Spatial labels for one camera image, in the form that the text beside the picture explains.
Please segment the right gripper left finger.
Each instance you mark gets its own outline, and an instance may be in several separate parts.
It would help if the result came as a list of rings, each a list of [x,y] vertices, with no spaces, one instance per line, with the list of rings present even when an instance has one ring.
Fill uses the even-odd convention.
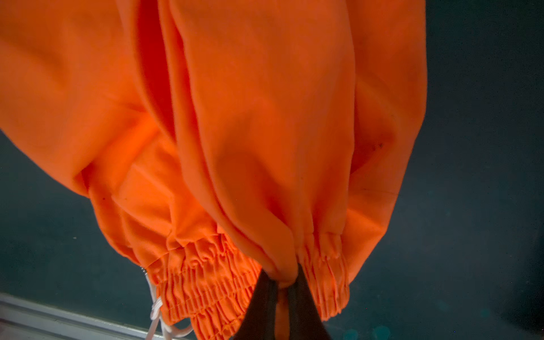
[[[275,340],[279,286],[262,270],[234,340]]]

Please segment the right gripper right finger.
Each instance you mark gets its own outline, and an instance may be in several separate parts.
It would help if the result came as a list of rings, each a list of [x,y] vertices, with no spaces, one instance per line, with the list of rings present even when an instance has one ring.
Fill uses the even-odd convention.
[[[296,281],[288,287],[290,340],[332,340],[316,308],[302,266]]]

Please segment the orange shorts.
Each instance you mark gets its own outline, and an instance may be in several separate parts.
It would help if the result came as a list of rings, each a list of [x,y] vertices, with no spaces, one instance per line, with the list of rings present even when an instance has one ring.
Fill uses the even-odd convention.
[[[259,274],[324,324],[426,110],[424,1],[3,1],[1,130],[87,197],[166,339],[233,339]]]

